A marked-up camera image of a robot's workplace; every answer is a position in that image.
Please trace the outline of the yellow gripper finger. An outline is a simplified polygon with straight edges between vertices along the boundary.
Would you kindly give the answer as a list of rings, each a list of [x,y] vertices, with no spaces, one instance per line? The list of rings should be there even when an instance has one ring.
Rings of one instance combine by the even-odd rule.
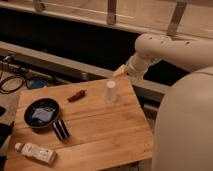
[[[122,76],[128,71],[128,67],[126,65],[121,65],[114,73],[114,77]]]

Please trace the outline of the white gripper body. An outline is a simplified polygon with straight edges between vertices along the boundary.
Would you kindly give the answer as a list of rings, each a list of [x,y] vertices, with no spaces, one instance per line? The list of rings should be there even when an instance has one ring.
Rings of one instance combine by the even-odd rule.
[[[148,69],[148,63],[145,59],[141,58],[137,54],[134,54],[127,61],[127,73],[130,76],[142,78]]]

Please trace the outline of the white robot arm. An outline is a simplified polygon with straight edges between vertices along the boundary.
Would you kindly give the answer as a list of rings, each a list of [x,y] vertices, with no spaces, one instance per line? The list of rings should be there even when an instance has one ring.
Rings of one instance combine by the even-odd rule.
[[[188,71],[159,106],[152,171],[213,171],[213,40],[174,40],[143,33],[135,40],[128,73],[144,75],[163,59]]]

